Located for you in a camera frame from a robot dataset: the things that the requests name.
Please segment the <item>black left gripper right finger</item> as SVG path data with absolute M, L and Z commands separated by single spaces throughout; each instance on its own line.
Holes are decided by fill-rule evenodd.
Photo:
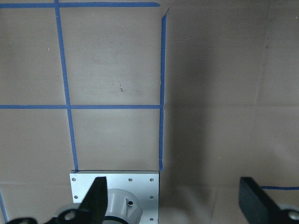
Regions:
M 288 224 L 289 210 L 281 209 L 251 177 L 239 182 L 239 207 L 250 224 Z

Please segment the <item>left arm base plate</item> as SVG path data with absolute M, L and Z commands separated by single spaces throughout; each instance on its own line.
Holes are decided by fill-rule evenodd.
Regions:
M 106 177 L 108 206 L 105 224 L 157 224 L 159 172 L 78 171 L 70 174 L 74 204 L 79 204 L 97 177 Z

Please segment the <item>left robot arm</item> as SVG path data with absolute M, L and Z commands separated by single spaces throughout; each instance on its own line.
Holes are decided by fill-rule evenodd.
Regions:
M 239 207 L 250 224 L 297 224 L 298 213 L 281 209 L 251 177 L 239 182 Z M 105 177 L 93 181 L 78 208 L 54 217 L 52 224 L 138 224 L 143 208 L 137 197 L 120 190 L 108 189 Z

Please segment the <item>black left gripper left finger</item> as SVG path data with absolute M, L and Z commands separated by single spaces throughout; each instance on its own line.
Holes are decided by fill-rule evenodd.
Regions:
M 77 209 L 66 210 L 54 219 L 56 224 L 101 224 L 107 210 L 107 179 L 94 179 Z

